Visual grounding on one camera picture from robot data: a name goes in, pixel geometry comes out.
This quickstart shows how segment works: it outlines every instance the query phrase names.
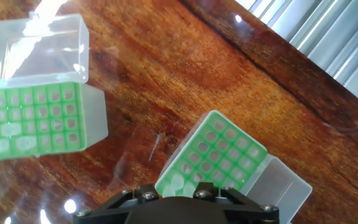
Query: wood grain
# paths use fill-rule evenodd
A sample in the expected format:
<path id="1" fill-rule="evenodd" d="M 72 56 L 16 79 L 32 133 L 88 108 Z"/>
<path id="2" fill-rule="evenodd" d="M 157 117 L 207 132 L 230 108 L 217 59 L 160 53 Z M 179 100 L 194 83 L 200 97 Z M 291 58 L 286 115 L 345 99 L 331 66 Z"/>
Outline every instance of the wood grain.
<path id="1" fill-rule="evenodd" d="M 0 4 L 0 20 L 34 8 Z M 68 199 L 97 208 L 155 182 L 213 109 L 313 186 L 293 223 L 358 223 L 358 99 L 234 1 L 69 1 L 59 13 L 88 26 L 88 84 L 106 94 L 109 136 L 82 153 L 0 162 L 0 223 L 69 223 Z"/>

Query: black mechanical part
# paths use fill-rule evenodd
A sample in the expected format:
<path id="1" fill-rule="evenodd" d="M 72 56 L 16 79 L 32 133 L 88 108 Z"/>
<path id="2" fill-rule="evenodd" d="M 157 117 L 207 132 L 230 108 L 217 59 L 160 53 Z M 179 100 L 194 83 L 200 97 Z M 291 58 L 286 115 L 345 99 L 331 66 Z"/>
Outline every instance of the black mechanical part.
<path id="1" fill-rule="evenodd" d="M 160 196 L 158 196 L 157 191 L 154 188 L 153 184 L 146 184 L 138 187 L 135 190 L 135 198 L 139 201 L 138 203 L 146 203 L 154 200 L 158 200 Z"/>
<path id="2" fill-rule="evenodd" d="M 199 183 L 193 198 L 160 199 L 151 184 L 123 191 L 95 211 L 73 215 L 73 224 L 279 224 L 279 210 L 258 205 L 240 192 Z"/>
<path id="3" fill-rule="evenodd" d="M 215 202 L 219 189 L 212 183 L 200 182 L 194 191 L 193 198 Z"/>

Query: green grid insert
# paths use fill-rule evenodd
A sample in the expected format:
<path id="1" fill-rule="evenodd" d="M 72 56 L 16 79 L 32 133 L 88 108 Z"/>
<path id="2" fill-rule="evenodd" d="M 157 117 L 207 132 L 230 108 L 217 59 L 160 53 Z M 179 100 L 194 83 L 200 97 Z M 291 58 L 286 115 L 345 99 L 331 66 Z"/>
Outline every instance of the green grid insert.
<path id="1" fill-rule="evenodd" d="M 0 160 L 85 148 L 79 83 L 0 90 Z"/>
<path id="2" fill-rule="evenodd" d="M 218 111 L 210 112 L 156 183 L 163 197 L 192 197 L 198 182 L 240 190 L 266 148 Z"/>

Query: white plastic box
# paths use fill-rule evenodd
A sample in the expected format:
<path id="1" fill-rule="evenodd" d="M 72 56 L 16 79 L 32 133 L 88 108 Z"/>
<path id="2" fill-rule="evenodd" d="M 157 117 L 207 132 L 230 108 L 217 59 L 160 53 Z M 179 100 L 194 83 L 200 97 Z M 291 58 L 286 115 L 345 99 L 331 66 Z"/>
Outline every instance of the white plastic box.
<path id="1" fill-rule="evenodd" d="M 0 21 L 0 88 L 88 81 L 89 32 L 79 14 Z"/>

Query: wooden surface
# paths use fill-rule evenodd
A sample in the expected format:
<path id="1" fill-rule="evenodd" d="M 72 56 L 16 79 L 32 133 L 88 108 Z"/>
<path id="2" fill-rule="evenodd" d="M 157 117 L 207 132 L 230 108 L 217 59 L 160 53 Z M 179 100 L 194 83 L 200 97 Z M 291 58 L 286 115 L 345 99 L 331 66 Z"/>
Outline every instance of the wooden surface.
<path id="1" fill-rule="evenodd" d="M 0 20 L 35 7 L 0 3 Z M 59 14 L 71 13 L 89 29 L 88 84 L 106 94 L 109 136 L 82 153 L 0 162 L 0 223 L 69 223 L 69 199 L 97 208 L 155 182 L 212 109 L 313 186 L 293 223 L 358 223 L 358 99 L 251 13 L 213 0 L 69 1 Z"/>

